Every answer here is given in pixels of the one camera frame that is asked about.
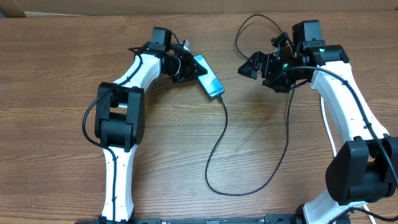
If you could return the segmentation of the Samsung Galaxy smartphone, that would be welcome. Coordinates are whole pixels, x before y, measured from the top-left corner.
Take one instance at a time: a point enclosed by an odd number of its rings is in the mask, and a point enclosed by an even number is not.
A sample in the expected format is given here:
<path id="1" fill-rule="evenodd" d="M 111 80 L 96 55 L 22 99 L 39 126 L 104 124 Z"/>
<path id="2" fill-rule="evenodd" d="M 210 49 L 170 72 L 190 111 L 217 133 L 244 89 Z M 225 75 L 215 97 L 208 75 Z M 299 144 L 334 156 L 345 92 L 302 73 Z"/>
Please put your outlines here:
<path id="1" fill-rule="evenodd" d="M 203 68 L 207 70 L 204 75 L 198 76 L 198 81 L 208 94 L 210 98 L 221 96 L 224 93 L 224 87 L 218 80 L 217 76 L 209 66 L 208 62 L 202 55 L 196 55 L 193 57 Z"/>

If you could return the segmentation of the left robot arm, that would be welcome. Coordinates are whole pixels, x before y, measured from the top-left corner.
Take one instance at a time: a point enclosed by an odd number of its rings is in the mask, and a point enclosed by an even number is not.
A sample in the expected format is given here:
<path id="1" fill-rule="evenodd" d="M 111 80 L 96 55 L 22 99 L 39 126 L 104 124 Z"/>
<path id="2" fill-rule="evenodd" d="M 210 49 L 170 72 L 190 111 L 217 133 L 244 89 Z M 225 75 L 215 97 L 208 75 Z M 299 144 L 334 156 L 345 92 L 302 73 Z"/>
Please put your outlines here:
<path id="1" fill-rule="evenodd" d="M 130 223 L 134 213 L 132 180 L 134 155 L 145 130 L 145 92 L 161 74 L 172 83 L 189 82 L 207 70 L 189 49 L 189 41 L 172 42 L 176 35 L 155 27 L 152 38 L 134 47 L 134 62 L 112 83 L 98 87 L 95 136 L 106 162 L 106 193 L 98 223 Z"/>

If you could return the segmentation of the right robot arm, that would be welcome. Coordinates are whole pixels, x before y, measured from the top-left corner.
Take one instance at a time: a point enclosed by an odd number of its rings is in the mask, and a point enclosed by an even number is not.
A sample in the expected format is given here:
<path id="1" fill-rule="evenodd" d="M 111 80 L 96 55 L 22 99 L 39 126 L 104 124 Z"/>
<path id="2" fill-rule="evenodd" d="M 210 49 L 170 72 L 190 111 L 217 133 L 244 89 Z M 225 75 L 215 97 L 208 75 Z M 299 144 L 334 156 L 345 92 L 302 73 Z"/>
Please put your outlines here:
<path id="1" fill-rule="evenodd" d="M 318 20 L 295 24 L 274 37 L 275 52 L 255 52 L 238 68 L 287 93 L 303 84 L 319 92 L 336 126 L 341 149 L 326 169 L 326 189 L 300 205 L 292 223 L 348 223 L 353 211 L 397 190 L 397 138 L 375 118 L 353 76 L 345 50 L 327 45 Z"/>

